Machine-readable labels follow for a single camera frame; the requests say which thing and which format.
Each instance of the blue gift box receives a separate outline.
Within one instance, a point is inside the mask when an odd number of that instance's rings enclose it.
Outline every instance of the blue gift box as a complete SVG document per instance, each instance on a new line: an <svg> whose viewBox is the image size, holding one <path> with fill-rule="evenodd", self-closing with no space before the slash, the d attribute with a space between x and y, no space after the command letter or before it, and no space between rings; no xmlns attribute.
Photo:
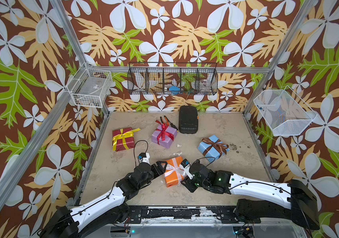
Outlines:
<svg viewBox="0 0 339 238"><path fill-rule="evenodd" d="M213 135L210 136L209 139L216 143L216 144L224 144L222 141L217 142L219 139L217 136ZM209 160L209 162L213 162L214 160L217 160L220 158L220 153L215 149L215 147L213 147L213 145L207 144L205 142L201 142L200 145L197 147L197 149L204 154L204 152L210 148L210 150L208 152L206 152L205 157L213 157L213 158L207 158Z"/></svg>

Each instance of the blue object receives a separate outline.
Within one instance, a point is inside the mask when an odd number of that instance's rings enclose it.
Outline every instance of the blue object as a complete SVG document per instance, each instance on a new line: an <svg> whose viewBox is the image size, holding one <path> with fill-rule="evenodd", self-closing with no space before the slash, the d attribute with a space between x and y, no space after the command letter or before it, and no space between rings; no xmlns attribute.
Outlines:
<svg viewBox="0 0 339 238"><path fill-rule="evenodd" d="M216 141L218 140L218 137L215 136L215 135L213 135L213 136L210 136L209 139L210 139L211 141L213 141L213 142L216 142ZM198 149L201 153L203 153L203 152L204 152L208 147L210 147L210 146L211 146L211 145L209 145L209 144L207 144L207 143L205 143L205 142L201 142L200 145L197 147L197 149ZM219 159L220 153L219 153L214 147L212 147L212 148L206 153L205 157L213 157L214 159L213 159L213 158L206 158L206 159L209 160L209 162L211 163L211 162L213 162L214 160Z"/></svg>
<svg viewBox="0 0 339 238"><path fill-rule="evenodd" d="M180 88L179 87L176 87L176 86L171 86L169 88L170 91L173 91L172 95L176 95L178 93L180 93Z"/></svg>

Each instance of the gift box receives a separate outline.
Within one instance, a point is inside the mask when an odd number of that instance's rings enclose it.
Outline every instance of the gift box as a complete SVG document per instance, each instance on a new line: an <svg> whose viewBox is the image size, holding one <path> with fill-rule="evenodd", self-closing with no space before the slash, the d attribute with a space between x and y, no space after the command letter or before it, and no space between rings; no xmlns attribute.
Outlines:
<svg viewBox="0 0 339 238"><path fill-rule="evenodd" d="M159 125L152 134L152 142L169 149L177 136L177 130L171 126L160 123L158 120L156 120L156 122L159 123Z"/></svg>
<svg viewBox="0 0 339 238"><path fill-rule="evenodd" d="M222 143L222 141L218 139L218 137L215 135L210 136L209 138L202 139L197 149L205 157L213 157L207 158L209 162L213 162L230 150L229 145L226 143Z"/></svg>
<svg viewBox="0 0 339 238"><path fill-rule="evenodd" d="M113 131L113 150L128 150L134 148L134 132L140 131L139 128L132 129L131 127L118 129Z"/></svg>
<svg viewBox="0 0 339 238"><path fill-rule="evenodd" d="M185 171L180 169L181 161L183 161L181 156L166 160L168 164L164 173L164 180L167 187L179 184L186 177Z"/></svg>

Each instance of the brown ribbon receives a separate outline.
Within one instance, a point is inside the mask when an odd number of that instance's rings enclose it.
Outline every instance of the brown ribbon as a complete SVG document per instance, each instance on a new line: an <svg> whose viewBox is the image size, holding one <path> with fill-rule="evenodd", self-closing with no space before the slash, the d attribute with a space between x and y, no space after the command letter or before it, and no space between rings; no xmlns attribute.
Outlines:
<svg viewBox="0 0 339 238"><path fill-rule="evenodd" d="M226 143L219 143L219 142L221 142L220 139L218 139L216 142L213 142L209 138L204 138L201 141L204 142L205 144L210 145L208 148L206 148L206 150L204 150L204 152L203 152L204 156L206 155L206 153L208 153L208 151L210 151L210 149L212 147L219 152L220 156L222 156L222 152L224 152L226 154L227 153L226 149L229 148L228 144L226 144Z"/></svg>

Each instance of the wire basket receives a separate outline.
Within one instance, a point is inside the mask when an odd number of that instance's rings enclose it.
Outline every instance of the wire basket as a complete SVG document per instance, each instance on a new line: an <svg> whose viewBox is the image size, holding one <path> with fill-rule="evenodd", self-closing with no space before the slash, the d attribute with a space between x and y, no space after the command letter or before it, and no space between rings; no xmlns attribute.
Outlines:
<svg viewBox="0 0 339 238"><path fill-rule="evenodd" d="M74 76L76 84L70 94L77 106L102 107L112 82L111 72L102 69L84 69Z"/></svg>
<svg viewBox="0 0 339 238"><path fill-rule="evenodd" d="M130 94L217 93L218 74L215 67L198 67L200 64L190 63L177 63L184 64L184 67L150 67L146 64L129 63L127 81Z"/></svg>
<svg viewBox="0 0 339 238"><path fill-rule="evenodd" d="M299 136L317 117L317 113L295 93L296 97L310 109L308 113L285 89L264 90L254 99L258 108L270 127L274 136Z"/></svg>

